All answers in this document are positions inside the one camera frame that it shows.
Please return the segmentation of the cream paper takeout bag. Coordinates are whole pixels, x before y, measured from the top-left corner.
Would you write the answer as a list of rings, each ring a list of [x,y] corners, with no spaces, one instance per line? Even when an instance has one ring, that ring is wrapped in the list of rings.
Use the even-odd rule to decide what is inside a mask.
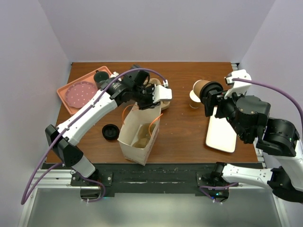
[[[160,129],[161,107],[139,110],[137,104],[128,105],[122,113],[122,127],[118,142],[125,159],[144,166]]]

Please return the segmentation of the black plastic cup lid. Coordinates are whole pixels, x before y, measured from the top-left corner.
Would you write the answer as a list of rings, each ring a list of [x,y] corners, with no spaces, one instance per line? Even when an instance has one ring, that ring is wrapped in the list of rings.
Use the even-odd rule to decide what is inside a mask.
[[[216,81],[210,81],[210,83],[208,85],[206,85],[201,92],[201,98],[202,98],[201,102],[202,103],[205,102],[205,100],[207,99],[207,97],[211,91],[214,91],[215,93],[223,92],[223,87],[220,83],[218,83]]]

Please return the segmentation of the brown paper coffee cup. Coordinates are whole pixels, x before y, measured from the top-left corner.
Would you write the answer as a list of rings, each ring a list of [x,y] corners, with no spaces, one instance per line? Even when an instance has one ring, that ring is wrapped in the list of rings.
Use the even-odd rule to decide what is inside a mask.
[[[197,80],[194,84],[193,84],[193,91],[194,91],[194,94],[200,99],[202,100],[201,98],[201,92],[202,90],[204,89],[204,87],[206,85],[208,85],[210,83],[210,81],[208,80]]]

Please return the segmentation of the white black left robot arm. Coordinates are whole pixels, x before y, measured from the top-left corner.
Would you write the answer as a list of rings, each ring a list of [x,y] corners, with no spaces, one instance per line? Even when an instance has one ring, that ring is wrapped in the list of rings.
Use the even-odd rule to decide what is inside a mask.
[[[86,185],[94,185],[98,181],[98,174],[77,144],[91,127],[124,102],[133,100],[140,110],[145,110],[159,106],[163,100],[172,99],[166,79],[160,85],[145,84],[150,73],[159,75],[151,69],[132,68],[106,79],[97,93],[71,118],[45,129],[49,148],[65,166],[78,172]]]

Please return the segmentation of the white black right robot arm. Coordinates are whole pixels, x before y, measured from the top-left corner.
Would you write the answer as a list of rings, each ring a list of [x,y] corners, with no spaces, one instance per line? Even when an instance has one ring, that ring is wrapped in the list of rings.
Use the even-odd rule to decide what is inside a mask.
[[[256,147],[275,157],[278,168],[254,169],[217,162],[210,173],[215,188],[224,190],[237,183],[269,188],[289,202],[303,201],[303,146],[295,126],[287,120],[269,116],[270,104],[256,96],[232,93],[225,97],[219,85],[199,92],[206,116],[217,107],[216,117],[224,118],[245,144],[257,141]]]

